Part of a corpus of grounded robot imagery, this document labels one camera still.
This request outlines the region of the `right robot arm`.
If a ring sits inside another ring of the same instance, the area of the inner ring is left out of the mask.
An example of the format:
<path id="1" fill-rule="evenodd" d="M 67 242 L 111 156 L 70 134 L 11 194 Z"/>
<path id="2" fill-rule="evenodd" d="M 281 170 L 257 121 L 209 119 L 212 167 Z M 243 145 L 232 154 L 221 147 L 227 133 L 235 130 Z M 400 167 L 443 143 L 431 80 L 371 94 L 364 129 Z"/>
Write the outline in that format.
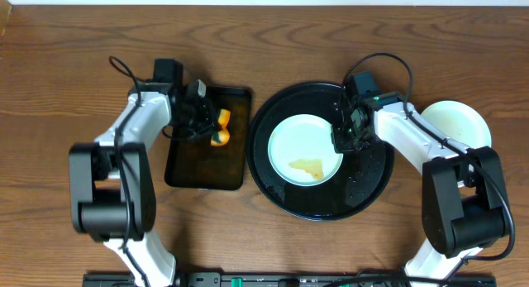
<path id="1" fill-rule="evenodd" d="M 422 176 L 422 226 L 426 240 L 404 266 L 411 286 L 450 286 L 459 268 L 502 237 L 515 240 L 503 169 L 489 146 L 472 148 L 431 125 L 408 95 L 381 93 L 371 73 L 342 83 L 332 128 L 339 153 L 386 144 Z"/>

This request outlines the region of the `orange green sponge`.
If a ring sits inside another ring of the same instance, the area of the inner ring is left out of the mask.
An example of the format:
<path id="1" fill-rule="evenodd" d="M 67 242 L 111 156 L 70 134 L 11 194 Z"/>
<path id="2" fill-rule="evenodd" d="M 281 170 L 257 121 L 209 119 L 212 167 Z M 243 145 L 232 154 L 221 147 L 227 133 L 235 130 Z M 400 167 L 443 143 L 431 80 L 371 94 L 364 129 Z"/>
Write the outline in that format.
<path id="1" fill-rule="evenodd" d="M 230 119 L 231 112 L 229 110 L 223 108 L 218 111 L 216 125 L 210 140 L 211 146 L 224 146 L 228 143 L 231 138 L 231 134 L 227 130 Z"/>

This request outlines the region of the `mint green plate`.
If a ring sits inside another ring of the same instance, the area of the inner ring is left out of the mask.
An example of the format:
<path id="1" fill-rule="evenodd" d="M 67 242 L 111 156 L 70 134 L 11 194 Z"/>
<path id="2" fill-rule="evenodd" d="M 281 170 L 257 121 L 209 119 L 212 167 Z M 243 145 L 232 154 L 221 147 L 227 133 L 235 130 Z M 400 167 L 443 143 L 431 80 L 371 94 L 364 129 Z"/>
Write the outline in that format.
<path id="1" fill-rule="evenodd" d="M 269 162 L 290 184 L 312 187 L 332 178 L 343 155 L 335 151 L 331 124 L 322 117 L 298 114 L 280 122 L 269 136 Z"/>
<path id="2" fill-rule="evenodd" d="M 472 107 L 457 101 L 440 101 L 428 106 L 422 117 L 447 136 L 472 148 L 492 146 L 492 136 L 484 118 Z"/>

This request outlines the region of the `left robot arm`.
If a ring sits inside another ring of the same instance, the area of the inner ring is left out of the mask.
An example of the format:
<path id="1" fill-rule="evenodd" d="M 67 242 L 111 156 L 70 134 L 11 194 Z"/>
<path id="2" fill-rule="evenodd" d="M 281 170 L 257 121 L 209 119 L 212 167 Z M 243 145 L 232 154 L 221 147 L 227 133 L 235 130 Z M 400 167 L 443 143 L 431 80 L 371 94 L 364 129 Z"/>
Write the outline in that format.
<path id="1" fill-rule="evenodd" d="M 117 254 L 135 286 L 175 286 L 177 260 L 155 231 L 156 199 L 148 151 L 158 135 L 174 128 L 171 141 L 196 141 L 220 130 L 219 112 L 206 85 L 183 81 L 184 67 L 157 59 L 147 80 L 116 56 L 110 64 L 133 87 L 117 120 L 92 142 L 69 150 L 70 209 L 74 230 Z"/>

